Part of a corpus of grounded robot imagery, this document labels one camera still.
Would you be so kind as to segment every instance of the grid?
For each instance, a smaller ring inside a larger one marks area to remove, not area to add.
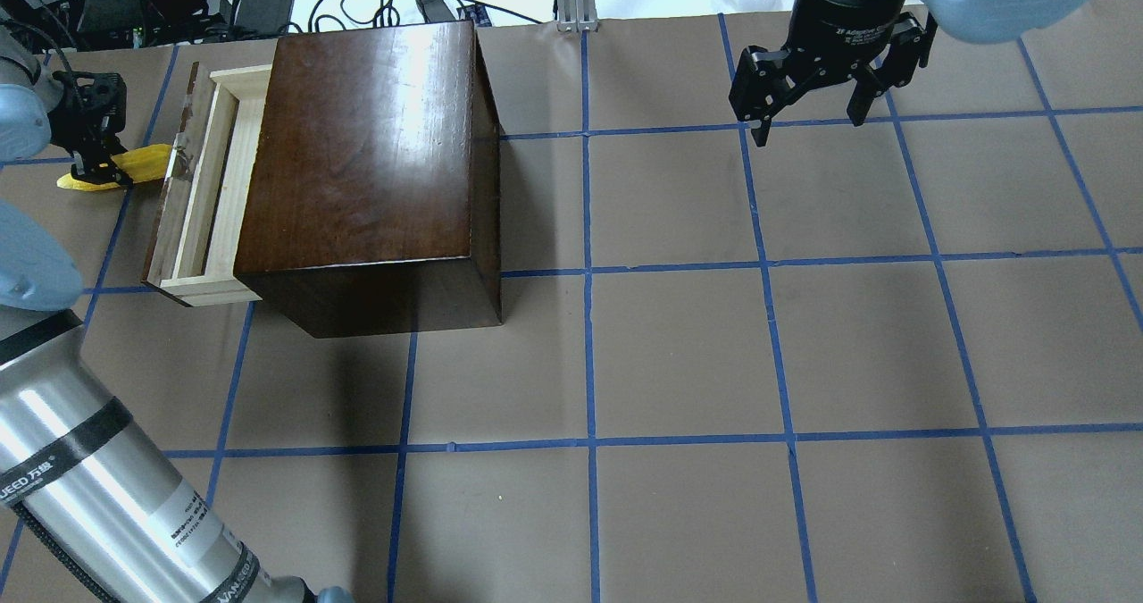
[[[726,19],[719,16],[719,29],[721,43],[726,53],[727,69],[730,77],[734,72],[733,49],[727,32]],[[582,171],[582,195],[583,195],[583,249],[584,262],[582,268],[539,268],[539,270],[509,270],[503,273],[503,278],[533,278],[533,276],[582,276],[583,286],[583,322],[584,322],[584,354],[585,354],[585,395],[586,403],[586,436],[568,437],[557,440],[523,440],[523,441],[487,441],[487,443],[440,443],[440,444],[411,444],[409,443],[409,424],[415,404],[415,372],[417,367],[417,335],[409,338],[406,384],[403,405],[401,415],[400,442],[395,445],[311,445],[311,448],[277,448],[277,449],[233,449],[227,444],[231,418],[234,411],[234,403],[239,391],[242,365],[246,354],[246,345],[250,333],[250,327],[255,313],[255,305],[250,303],[246,309],[246,317],[242,323],[241,338],[237,352],[237,360],[233,367],[230,391],[223,412],[223,419],[218,428],[217,444],[213,449],[167,449],[167,456],[173,459],[209,459],[213,461],[210,482],[207,498],[213,501],[219,481],[219,471],[224,459],[230,457],[319,457],[319,456],[369,456],[369,453],[391,453],[397,458],[395,490],[393,495],[393,516],[390,529],[390,558],[387,565],[387,592],[390,600],[395,592],[397,565],[400,554],[401,538],[401,514],[405,490],[406,461],[409,453],[470,453],[470,452],[493,452],[510,451],[511,449],[586,449],[588,451],[588,492],[590,504],[590,546],[591,546],[591,598],[593,603],[604,600],[601,594],[600,574],[600,522],[599,522],[599,477],[597,472],[597,452],[602,448],[618,448],[618,445],[734,445],[734,444],[776,444],[788,448],[789,473],[792,485],[792,498],[794,505],[794,517],[800,542],[801,563],[805,577],[807,598],[810,602],[818,600],[817,585],[813,563],[813,539],[809,536],[807,525],[807,513],[804,504],[801,489],[801,477],[798,461],[798,445],[804,441],[873,441],[873,440],[917,440],[917,439],[978,439],[984,445],[988,457],[988,465],[991,472],[996,497],[1000,506],[1001,515],[1012,555],[1016,563],[1020,584],[1023,589],[1025,601],[1037,600],[1034,582],[1029,576],[1025,565],[1023,550],[1020,541],[1020,530],[1013,518],[1012,508],[1005,489],[1004,475],[997,460],[993,439],[1000,436],[1031,436],[1031,435],[1069,435],[1069,433],[1119,433],[1119,432],[1143,432],[1143,423],[1106,423],[1106,424],[1073,424],[1073,425],[1006,425],[1006,427],[994,427],[990,425],[980,392],[976,387],[976,379],[973,371],[972,359],[965,343],[957,306],[945,273],[945,262],[956,260],[1005,260],[1006,258],[1054,258],[1054,257],[1108,257],[1114,266],[1116,274],[1122,287],[1126,300],[1126,309],[1130,309],[1135,323],[1143,330],[1143,311],[1141,311],[1138,296],[1133,289],[1127,276],[1120,256],[1125,254],[1143,254],[1143,244],[1114,244],[1110,233],[1100,216],[1095,200],[1089,192],[1082,171],[1072,154],[1069,143],[1057,122],[1057,116],[1078,114],[1138,114],[1143,113],[1143,106],[1119,106],[1119,107],[1087,107],[1087,108],[1054,108],[1045,93],[1045,87],[1040,81],[1039,73],[1028,48],[1023,41],[1018,43],[1025,65],[1036,85],[1037,93],[1042,103],[1040,111],[1014,111],[1014,112],[985,112],[985,113],[951,113],[951,114],[920,114],[903,115],[897,113],[892,94],[887,96],[889,115],[870,118],[870,123],[889,123],[896,135],[901,148],[902,159],[909,175],[910,187],[914,196],[917,211],[922,223],[926,240],[928,242],[928,254],[908,254],[908,256],[853,256],[853,257],[820,257],[820,258],[788,258],[788,260],[772,260],[767,257],[766,240],[760,224],[760,212],[765,208],[759,208],[758,195],[754,187],[754,178],[751,168],[752,146],[746,137],[746,127],[743,123],[721,124],[698,124],[698,126],[673,126],[673,127],[640,127],[623,129],[591,129],[590,104],[589,104],[589,58],[590,58],[591,34],[584,33],[580,38],[581,58],[581,96],[582,96],[582,128],[578,131],[553,131],[538,134],[515,134],[506,135],[504,140],[543,140],[550,138],[580,138],[583,171]],[[170,83],[171,73],[175,67],[178,48],[175,47],[168,69],[163,77],[162,88],[159,99],[153,106],[153,111],[147,126],[146,139],[149,143],[154,130],[155,121],[159,118],[160,105]],[[1090,217],[1096,225],[1103,248],[1082,248],[1063,250],[1036,250],[1036,252],[941,252],[934,233],[932,220],[928,216],[926,201],[918,183],[916,168],[912,162],[910,146],[903,131],[905,123],[912,122],[940,122],[945,120],[964,119],[1009,119],[1009,118],[1046,118],[1052,126],[1057,139],[1060,150],[1064,154],[1074,183],[1078,186]],[[848,124],[847,119],[816,119],[804,121],[775,121],[774,127],[796,126],[821,126],[821,124]],[[726,260],[726,262],[696,262],[696,264],[681,265],[632,265],[632,266],[597,266],[592,262],[592,214],[591,214],[591,139],[596,136],[610,135],[633,135],[633,134],[669,134],[669,132],[703,132],[703,131],[726,131],[737,132],[741,159],[743,168],[743,183],[746,188],[746,196],[750,206],[751,227],[757,249],[756,260]],[[27,162],[33,163],[65,163],[67,159],[33,159]],[[21,163],[8,163],[9,166]],[[90,322],[97,307],[99,297],[111,294],[147,294],[150,289],[143,286],[104,286],[106,272],[110,266],[112,254],[119,240],[127,208],[131,201],[131,191],[123,195],[122,204],[117,217],[115,227],[110,236],[110,242],[103,259],[103,265],[98,274],[97,282],[85,292],[89,295],[90,303],[86,313],[86,322]],[[790,408],[790,395],[786,387],[784,359],[782,351],[781,322],[775,313],[774,294],[772,287],[772,270],[782,266],[834,266],[834,265],[872,265],[872,264],[932,264],[940,282],[941,292],[948,319],[956,339],[960,363],[967,380],[968,392],[976,416],[976,427],[964,428],[879,428],[879,431],[840,431],[840,432],[804,432],[798,431]],[[767,327],[772,346],[772,355],[776,371],[778,399],[781,403],[782,432],[780,433],[736,433],[736,435],[682,435],[682,436],[624,436],[624,437],[601,437],[597,435],[596,427],[596,368],[594,355],[596,344],[593,335],[593,279],[596,276],[607,276],[607,274],[642,274],[642,273],[673,273],[673,271],[688,270],[757,270],[762,282],[764,302]],[[0,594],[2,594],[5,581],[11,570],[13,558],[16,548],[22,540],[22,526],[17,525],[8,545],[8,552],[0,569]]]

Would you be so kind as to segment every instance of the wooden box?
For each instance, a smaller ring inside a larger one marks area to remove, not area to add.
[[[499,126],[471,23],[291,35],[272,66],[203,75],[147,284],[261,297],[318,338],[501,322]]]

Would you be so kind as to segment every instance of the robotic arm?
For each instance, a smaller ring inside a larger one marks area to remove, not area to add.
[[[29,29],[14,21],[16,29]],[[74,72],[59,54],[64,71],[43,65],[7,29],[0,29],[0,161],[39,154],[61,146],[72,155],[72,177],[83,183],[131,179],[112,160],[126,152],[117,132],[123,129],[127,87],[117,73]]]
[[[937,21],[967,42],[1006,42],[1058,22],[1087,0],[921,1],[929,8],[925,26],[902,13],[905,0],[794,0],[785,43],[743,49],[730,86],[730,105],[750,123],[757,146],[766,146],[784,107],[813,89],[850,80],[856,86],[846,112],[854,126],[864,123],[873,100],[905,87],[928,64]]]

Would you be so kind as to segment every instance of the brown wooden drawer box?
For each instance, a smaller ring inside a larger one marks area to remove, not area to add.
[[[471,23],[193,70],[176,146],[145,273],[161,292],[261,297],[318,338],[501,322],[499,124]]]

